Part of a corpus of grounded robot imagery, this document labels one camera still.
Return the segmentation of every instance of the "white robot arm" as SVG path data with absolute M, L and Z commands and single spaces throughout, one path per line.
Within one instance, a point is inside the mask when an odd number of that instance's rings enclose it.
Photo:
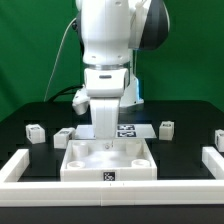
M 115 137 L 120 100 L 129 85 L 125 65 L 130 61 L 130 49 L 157 48 L 168 34 L 168 14 L 162 0 L 76 0 L 76 5 L 87 68 L 81 91 L 85 100 L 80 101 L 77 93 L 73 107 L 81 114 L 89 101 L 95 137 L 111 139 Z

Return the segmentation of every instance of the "black table surface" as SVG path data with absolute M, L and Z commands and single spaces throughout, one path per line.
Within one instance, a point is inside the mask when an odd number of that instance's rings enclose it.
M 215 130 L 224 129 L 224 113 L 204 101 L 146 101 L 144 109 L 121 113 L 120 124 L 175 122 L 172 141 L 147 139 L 158 180 L 214 179 L 201 162 L 202 147 L 214 146 Z M 65 150 L 54 149 L 61 128 L 90 124 L 89 111 L 77 116 L 71 102 L 29 103 L 0 122 L 0 168 L 19 148 L 30 151 L 30 165 L 19 181 L 60 181 Z M 32 145 L 25 126 L 40 124 L 46 142 Z M 0 208 L 0 223 L 223 223 L 224 205 Z

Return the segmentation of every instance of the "small white block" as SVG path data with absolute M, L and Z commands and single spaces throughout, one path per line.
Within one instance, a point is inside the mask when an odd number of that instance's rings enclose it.
M 45 130 L 39 124 L 26 126 L 26 137 L 32 144 L 45 142 Z
M 216 130 L 215 131 L 215 145 L 219 152 L 224 152 L 224 131 Z
M 159 139 L 171 141 L 174 134 L 174 122 L 163 121 L 159 127 Z
M 62 128 L 54 135 L 54 148 L 66 149 L 68 141 L 75 139 L 75 128 Z

